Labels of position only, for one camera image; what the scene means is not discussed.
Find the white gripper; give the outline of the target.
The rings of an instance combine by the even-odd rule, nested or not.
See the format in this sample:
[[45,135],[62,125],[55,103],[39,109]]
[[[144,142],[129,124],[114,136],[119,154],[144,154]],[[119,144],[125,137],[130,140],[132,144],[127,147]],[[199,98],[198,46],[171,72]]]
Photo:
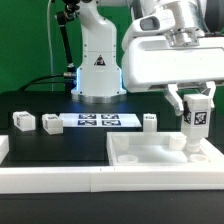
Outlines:
[[132,22],[122,42],[123,83],[130,92],[164,89],[175,114],[184,112],[178,87],[199,86],[212,100],[224,83],[224,37],[205,34],[195,8],[157,8]]

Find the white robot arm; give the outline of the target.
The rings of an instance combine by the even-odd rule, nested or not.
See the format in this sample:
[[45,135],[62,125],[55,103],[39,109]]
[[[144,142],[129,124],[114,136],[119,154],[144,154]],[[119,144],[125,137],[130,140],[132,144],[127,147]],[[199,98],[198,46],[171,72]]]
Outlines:
[[[208,0],[63,0],[65,17],[77,17],[83,41],[73,95],[105,101],[126,92],[162,90],[183,113],[180,89],[201,88],[212,97],[224,85],[224,37],[207,30]],[[99,6],[129,6],[132,23],[116,62],[116,27]]]

